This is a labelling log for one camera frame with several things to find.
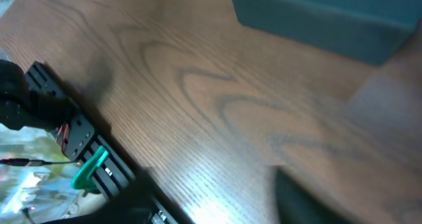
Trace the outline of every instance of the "teal box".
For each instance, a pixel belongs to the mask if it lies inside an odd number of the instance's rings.
[[[383,64],[415,32],[422,0],[233,0],[245,26]]]

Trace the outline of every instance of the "wood grain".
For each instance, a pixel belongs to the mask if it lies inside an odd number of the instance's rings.
[[[422,220],[422,37],[387,64],[240,25],[231,0],[16,0],[45,61],[197,223],[276,223],[271,165],[364,223]]]

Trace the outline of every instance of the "green clamp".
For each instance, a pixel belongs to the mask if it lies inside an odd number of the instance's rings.
[[[92,182],[92,175],[95,170],[102,166],[107,159],[109,152],[100,146],[95,154],[80,168],[78,173],[73,177],[71,186],[76,190],[86,190],[89,192],[98,192],[94,182]]]

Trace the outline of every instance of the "wooden table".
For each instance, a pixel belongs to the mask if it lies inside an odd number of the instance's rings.
[[[0,47],[95,104],[197,223],[276,223],[271,165],[363,222],[422,219],[420,34],[376,68],[244,27],[231,0],[16,0]]]

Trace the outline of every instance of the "wooden surface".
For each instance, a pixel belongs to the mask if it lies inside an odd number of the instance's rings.
[[[419,34],[374,68],[244,27],[231,0],[16,0],[0,47],[98,106],[197,223],[277,222],[271,165],[362,222],[422,220]]]

